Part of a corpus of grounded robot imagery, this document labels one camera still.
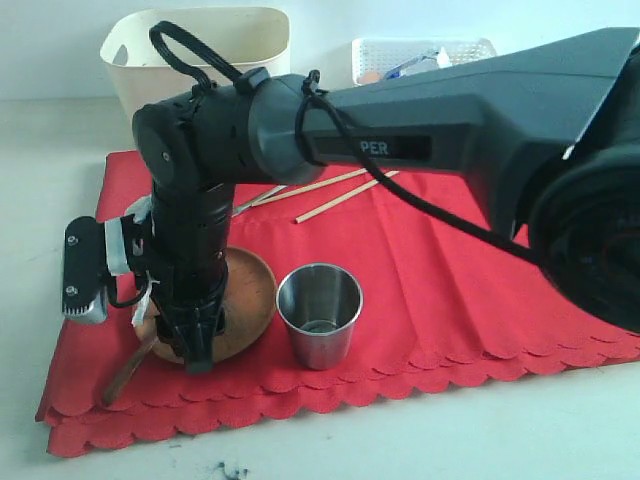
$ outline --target metal cup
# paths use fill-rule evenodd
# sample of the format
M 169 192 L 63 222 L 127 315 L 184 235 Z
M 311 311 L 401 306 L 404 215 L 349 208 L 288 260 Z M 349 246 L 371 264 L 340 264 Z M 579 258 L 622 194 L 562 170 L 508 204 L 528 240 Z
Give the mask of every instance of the metal cup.
M 362 310 L 362 289 L 345 269 L 311 263 L 285 277 L 278 287 L 276 306 L 300 363 L 326 370 L 347 356 Z

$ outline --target white wall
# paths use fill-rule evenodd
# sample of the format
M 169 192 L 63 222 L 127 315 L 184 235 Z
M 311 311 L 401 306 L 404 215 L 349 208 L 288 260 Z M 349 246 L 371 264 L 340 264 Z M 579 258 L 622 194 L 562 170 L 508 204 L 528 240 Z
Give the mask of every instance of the white wall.
M 2 0 L 0 99 L 113 95 L 98 50 L 120 18 L 230 4 L 285 10 L 293 69 L 320 68 L 330 88 L 348 83 L 348 44 L 358 36 L 485 36 L 507 53 L 604 26 L 640 26 L 638 0 Z

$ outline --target red tablecloth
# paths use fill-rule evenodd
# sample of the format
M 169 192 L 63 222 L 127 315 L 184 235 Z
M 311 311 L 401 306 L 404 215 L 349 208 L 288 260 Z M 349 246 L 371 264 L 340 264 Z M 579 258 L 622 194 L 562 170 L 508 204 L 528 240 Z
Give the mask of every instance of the red tablecloth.
M 344 171 L 332 167 L 325 176 Z M 139 344 L 131 310 L 111 309 L 99 326 L 67 321 L 36 417 L 51 426 L 49 452 L 72 457 L 176 432 L 242 427 L 263 416 L 283 419 L 300 408 L 328 413 L 341 403 L 368 405 L 378 395 L 404 398 L 414 388 L 435 393 L 450 384 L 513 381 L 640 356 L 638 336 L 578 310 L 534 267 L 430 219 L 382 187 L 293 223 L 369 179 L 363 175 L 251 209 L 234 219 L 231 230 L 230 244 L 259 254 L 278 281 L 318 261 L 341 265 L 358 278 L 364 309 L 342 365 L 324 372 L 300 368 L 276 317 L 251 348 L 209 374 L 187 376 L 149 356 L 122 397 L 105 409 L 104 387 Z M 395 179 L 483 223 L 460 179 L 417 173 Z M 240 186 L 237 202 L 266 188 Z M 136 153 L 110 155 L 97 218 L 123 214 L 149 189 Z

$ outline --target cup rim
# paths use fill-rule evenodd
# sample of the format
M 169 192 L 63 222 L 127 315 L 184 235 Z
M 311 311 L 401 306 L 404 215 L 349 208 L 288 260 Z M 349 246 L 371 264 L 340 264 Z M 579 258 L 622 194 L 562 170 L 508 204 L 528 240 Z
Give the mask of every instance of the cup rim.
M 283 315 L 282 310 L 280 309 L 280 290 L 282 290 L 283 285 L 287 282 L 287 280 L 289 280 L 289 278 L 293 274 L 295 274 L 299 270 L 302 270 L 304 268 L 309 268 L 309 267 L 331 267 L 331 268 L 340 270 L 341 272 L 345 273 L 349 278 L 351 278 L 351 280 L 353 280 L 353 283 L 356 285 L 356 288 L 358 289 L 358 294 L 360 296 L 360 302 L 358 304 L 358 308 L 356 309 L 356 311 L 353 314 L 353 316 L 351 317 L 351 319 L 347 323 L 342 325 L 340 328 L 337 328 L 337 329 L 332 330 L 330 332 L 308 332 L 306 330 L 302 330 L 301 328 L 298 328 L 295 325 L 293 325 Z M 301 265 L 301 266 L 295 268 L 294 270 L 291 270 L 287 275 L 285 275 L 285 277 L 282 279 L 282 281 L 278 285 L 278 289 L 276 290 L 276 308 L 278 310 L 278 315 L 280 315 L 280 318 L 282 318 L 282 321 L 288 327 L 292 328 L 296 332 L 300 332 L 300 333 L 302 333 L 304 335 L 308 335 L 310 337 L 329 337 L 331 335 L 335 335 L 335 334 L 347 329 L 348 327 L 353 325 L 355 323 L 355 321 L 358 319 L 358 317 L 360 316 L 360 312 L 362 312 L 363 303 L 364 303 L 364 295 L 362 293 L 362 287 L 360 286 L 360 282 L 358 282 L 358 279 L 351 272 L 349 272 L 345 268 L 341 267 L 340 265 L 336 265 L 335 263 L 313 262 L 313 263 L 307 263 L 305 265 Z

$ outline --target plastic storage bin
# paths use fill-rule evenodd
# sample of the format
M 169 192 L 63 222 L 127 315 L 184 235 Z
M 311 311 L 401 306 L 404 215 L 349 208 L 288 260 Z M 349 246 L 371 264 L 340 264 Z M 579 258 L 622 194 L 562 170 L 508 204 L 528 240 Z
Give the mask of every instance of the plastic storage bin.
M 496 56 L 485 38 L 357 38 L 351 43 L 353 83 L 360 85 L 358 79 L 365 73 L 384 75 L 412 57 L 442 47 L 453 65 Z
M 162 20 L 188 30 L 240 71 L 266 67 L 271 75 L 290 72 L 289 17 L 281 10 L 202 7 L 137 12 L 116 23 L 100 49 L 129 121 L 145 104 L 183 93 L 195 83 L 171 69 L 151 45 L 149 29 Z M 229 84 L 184 47 L 168 37 L 165 41 L 179 58 L 202 68 L 219 84 Z

